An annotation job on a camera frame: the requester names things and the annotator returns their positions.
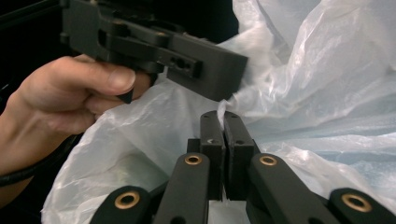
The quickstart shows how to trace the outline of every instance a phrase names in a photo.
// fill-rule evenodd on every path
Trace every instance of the black mechanical component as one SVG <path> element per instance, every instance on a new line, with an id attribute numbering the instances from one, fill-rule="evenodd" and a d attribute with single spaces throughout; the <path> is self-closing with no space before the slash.
<path id="1" fill-rule="evenodd" d="M 134 218 L 117 221 L 207 223 L 208 201 L 221 200 L 223 189 L 229 200 L 247 202 L 251 224 L 396 224 L 396 216 L 358 190 L 336 189 L 329 201 L 311 192 L 281 158 L 260 153 L 241 118 L 228 111 L 224 132 L 217 111 L 201 116 L 201 138 L 189 139 L 187 153 L 177 160 L 168 184 L 155 190 L 160 196 L 149 202 L 154 209 L 139 215 L 154 217 L 152 222 Z M 106 211 L 99 208 L 95 215 L 106 212 L 115 218 L 117 212 L 110 211 L 114 202 L 114 196 L 106 200 L 101 207 L 109 203 L 113 207 Z"/>
<path id="2" fill-rule="evenodd" d="M 92 217 L 91 224 L 150 223 L 150 196 L 144 189 L 126 186 L 116 189 Z"/>
<path id="3" fill-rule="evenodd" d="M 279 157 L 255 155 L 248 173 L 255 188 L 250 198 L 260 198 L 256 207 L 264 205 L 262 211 L 275 223 L 340 223 Z"/>
<path id="4" fill-rule="evenodd" d="M 396 223 L 395 216 L 369 195 L 355 189 L 336 189 L 329 209 L 342 223 Z"/>
<path id="5" fill-rule="evenodd" d="M 140 15 L 123 4 L 62 0 L 62 41 L 96 60 L 149 74 L 161 73 L 166 66 L 169 79 L 214 101 L 238 90 L 247 57 L 180 33 L 179 26 L 155 21 L 154 15 Z M 131 94 L 122 100 L 130 103 Z"/>
<path id="6" fill-rule="evenodd" d="M 209 165 L 209 158 L 200 153 L 178 158 L 154 224 L 207 223 Z"/>

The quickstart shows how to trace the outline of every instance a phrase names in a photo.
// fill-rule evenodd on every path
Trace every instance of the black cable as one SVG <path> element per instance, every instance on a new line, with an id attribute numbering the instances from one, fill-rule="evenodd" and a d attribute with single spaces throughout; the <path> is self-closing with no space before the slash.
<path id="1" fill-rule="evenodd" d="M 51 165 L 53 165 L 56 161 L 60 160 L 66 153 L 69 152 L 70 147 L 73 146 L 75 139 L 76 139 L 75 135 L 68 138 L 66 140 L 67 142 L 65 147 L 58 147 L 55 151 L 49 154 L 48 157 L 46 157 L 44 160 L 39 161 L 38 163 L 32 166 L 14 172 L 10 175 L 0 176 L 0 187 L 18 183 L 51 167 Z"/>

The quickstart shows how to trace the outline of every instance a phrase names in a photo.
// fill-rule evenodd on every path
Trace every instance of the wrist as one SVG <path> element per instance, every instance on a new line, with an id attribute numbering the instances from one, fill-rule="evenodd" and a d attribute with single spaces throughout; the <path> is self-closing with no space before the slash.
<path id="1" fill-rule="evenodd" d="M 68 136 L 46 123 L 45 114 L 13 93 L 0 116 L 0 175 L 7 175 L 46 158 Z"/>

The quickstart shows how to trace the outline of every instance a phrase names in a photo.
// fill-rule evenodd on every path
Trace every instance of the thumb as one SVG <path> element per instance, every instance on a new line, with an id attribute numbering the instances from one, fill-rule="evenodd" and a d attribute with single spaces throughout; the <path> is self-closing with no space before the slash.
<path id="1" fill-rule="evenodd" d="M 119 95 L 134 87 L 135 72 L 112 63 L 83 62 L 63 57 L 52 63 L 58 76 L 52 76 L 58 85 L 68 91 L 91 89 L 105 95 Z"/>

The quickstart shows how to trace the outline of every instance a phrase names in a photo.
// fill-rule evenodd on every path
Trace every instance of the crumpled plastic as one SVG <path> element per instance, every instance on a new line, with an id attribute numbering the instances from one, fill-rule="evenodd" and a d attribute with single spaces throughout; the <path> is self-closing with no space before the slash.
<path id="1" fill-rule="evenodd" d="M 262 152 L 315 193 L 361 190 L 396 214 L 396 2 L 233 0 L 239 35 L 219 44 L 249 57 L 220 103 L 162 74 L 139 100 L 107 111 L 55 179 L 43 223 L 89 223 L 114 189 L 163 183 L 202 114 L 238 114 Z M 210 202 L 209 223 L 249 223 L 244 202 Z"/>

